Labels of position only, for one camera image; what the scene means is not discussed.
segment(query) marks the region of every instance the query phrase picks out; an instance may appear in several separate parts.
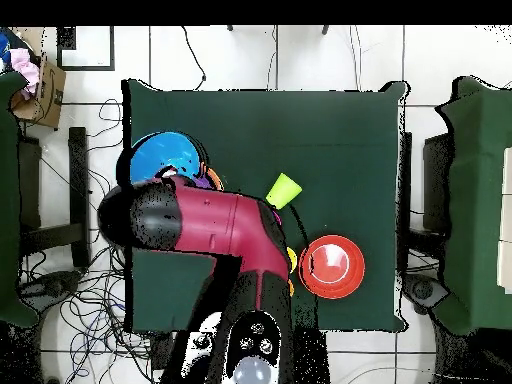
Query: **pink cloth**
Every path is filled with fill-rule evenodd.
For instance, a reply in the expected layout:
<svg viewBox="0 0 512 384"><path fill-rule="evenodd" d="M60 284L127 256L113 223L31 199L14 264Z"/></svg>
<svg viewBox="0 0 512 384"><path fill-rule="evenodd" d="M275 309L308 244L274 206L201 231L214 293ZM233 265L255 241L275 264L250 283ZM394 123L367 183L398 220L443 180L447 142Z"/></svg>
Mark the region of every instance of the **pink cloth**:
<svg viewBox="0 0 512 384"><path fill-rule="evenodd" d="M36 94L36 87L39 82L39 68L30 61L27 49L12 49L10 52L12 69L19 72L28 81L25 88L21 90L23 98L28 100L31 95Z"/></svg>

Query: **red bowl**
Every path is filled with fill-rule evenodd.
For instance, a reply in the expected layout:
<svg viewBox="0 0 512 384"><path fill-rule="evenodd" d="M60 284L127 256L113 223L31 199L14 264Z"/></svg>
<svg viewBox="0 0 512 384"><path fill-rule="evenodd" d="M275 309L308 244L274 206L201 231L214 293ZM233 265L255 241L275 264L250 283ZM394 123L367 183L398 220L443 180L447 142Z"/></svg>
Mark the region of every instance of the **red bowl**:
<svg viewBox="0 0 512 384"><path fill-rule="evenodd" d="M345 237L320 237L300 255L299 277L317 296L326 299L346 297L359 287L363 276L363 254Z"/></svg>

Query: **yellow-green cup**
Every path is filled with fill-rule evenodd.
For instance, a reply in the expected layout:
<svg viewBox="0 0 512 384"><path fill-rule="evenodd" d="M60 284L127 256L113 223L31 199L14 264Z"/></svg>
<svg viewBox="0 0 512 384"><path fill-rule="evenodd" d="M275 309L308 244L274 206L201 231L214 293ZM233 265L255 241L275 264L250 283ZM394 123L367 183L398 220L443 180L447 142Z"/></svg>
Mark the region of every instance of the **yellow-green cup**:
<svg viewBox="0 0 512 384"><path fill-rule="evenodd" d="M279 210L291 202L301 191L300 185L281 173L267 194L267 202Z"/></svg>

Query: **blue plate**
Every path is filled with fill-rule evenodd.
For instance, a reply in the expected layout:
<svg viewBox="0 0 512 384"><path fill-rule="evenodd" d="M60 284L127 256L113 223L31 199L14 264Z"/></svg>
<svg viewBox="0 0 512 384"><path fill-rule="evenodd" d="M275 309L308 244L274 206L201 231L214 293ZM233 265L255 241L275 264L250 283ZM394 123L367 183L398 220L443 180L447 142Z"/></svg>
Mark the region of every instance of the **blue plate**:
<svg viewBox="0 0 512 384"><path fill-rule="evenodd" d="M134 146L130 163L133 183L154 178L162 168L172 166L178 175L191 179L199 174L199 154L194 144L176 132L155 133L140 139Z"/></svg>

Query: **green tablecloth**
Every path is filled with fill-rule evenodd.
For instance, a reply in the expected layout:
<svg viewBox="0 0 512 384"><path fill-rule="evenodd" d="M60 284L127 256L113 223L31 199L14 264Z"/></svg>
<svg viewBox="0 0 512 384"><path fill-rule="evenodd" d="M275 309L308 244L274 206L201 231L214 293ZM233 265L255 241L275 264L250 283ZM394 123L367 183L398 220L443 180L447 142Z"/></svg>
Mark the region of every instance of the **green tablecloth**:
<svg viewBox="0 0 512 384"><path fill-rule="evenodd" d="M512 92L466 77L438 110L453 133L448 177L452 232L444 281L452 292L434 313L451 332L512 329L512 295L497 285L504 149L512 147Z"/></svg>
<svg viewBox="0 0 512 384"><path fill-rule="evenodd" d="M206 148L226 191L260 198L284 172L303 188L293 205L311 241L339 234L360 247L364 280L347 298L318 299L321 329L401 328L393 292L398 101L405 84L367 93L159 92L129 80L123 91L132 145L157 131L190 134ZM290 208L280 215L288 246L300 254L304 242ZM183 328L208 266L200 270L180 255L139 251L133 266L134 330ZM179 287L183 273L192 280L187 295ZM314 296L296 272L291 279L294 324L309 326ZM141 305L145 312L137 313Z"/></svg>
<svg viewBox="0 0 512 384"><path fill-rule="evenodd" d="M37 313L18 298L16 284L20 269L20 185L16 118L10 112L11 97L27 84L18 72L0 75L0 320L30 327L39 320Z"/></svg>

